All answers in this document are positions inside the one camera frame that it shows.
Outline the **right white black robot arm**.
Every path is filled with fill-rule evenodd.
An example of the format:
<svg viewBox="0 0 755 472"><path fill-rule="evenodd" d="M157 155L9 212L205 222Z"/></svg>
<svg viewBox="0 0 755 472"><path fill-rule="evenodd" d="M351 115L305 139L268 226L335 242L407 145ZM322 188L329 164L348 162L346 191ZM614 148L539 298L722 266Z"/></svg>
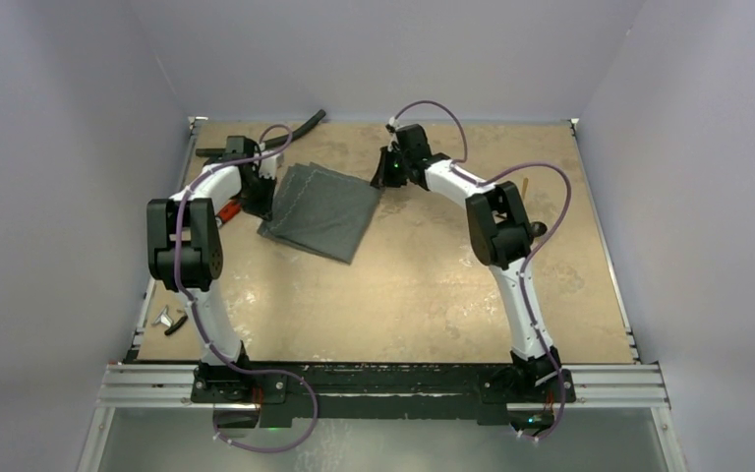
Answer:
<svg viewBox="0 0 755 472"><path fill-rule="evenodd" d="M400 188L408 183L441 195L464 209L469 241L499 290L510 332L511 363L483 381L520 397L566 402L566 381L533 286L534 242L542 229L530 221L511 182L483 182L443 153L432 151L418 124L386 129L389 145L380 150L372 186Z"/></svg>

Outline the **grey cloth napkin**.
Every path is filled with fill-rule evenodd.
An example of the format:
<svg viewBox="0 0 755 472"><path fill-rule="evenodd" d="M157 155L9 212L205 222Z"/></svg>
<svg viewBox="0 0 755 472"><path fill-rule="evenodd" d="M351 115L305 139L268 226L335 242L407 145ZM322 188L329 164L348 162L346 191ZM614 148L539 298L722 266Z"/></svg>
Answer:
<svg viewBox="0 0 755 472"><path fill-rule="evenodd" d="M322 167L294 164L274 201L263 238L350 265L369 228L381 192L369 182Z"/></svg>

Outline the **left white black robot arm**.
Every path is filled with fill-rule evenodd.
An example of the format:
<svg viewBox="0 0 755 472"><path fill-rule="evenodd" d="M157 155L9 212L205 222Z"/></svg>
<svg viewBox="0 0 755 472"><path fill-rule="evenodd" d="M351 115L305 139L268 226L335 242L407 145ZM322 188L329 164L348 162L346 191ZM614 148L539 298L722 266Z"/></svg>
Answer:
<svg viewBox="0 0 755 472"><path fill-rule="evenodd" d="M230 204L262 220L272 218L277 158L245 136L230 136L209 150L201 173L170 198L146 206L147 265L183 304L194 324L202 357L194 370L194 403L251 403L261 375L230 326L218 279L224 269L220 212Z"/></svg>

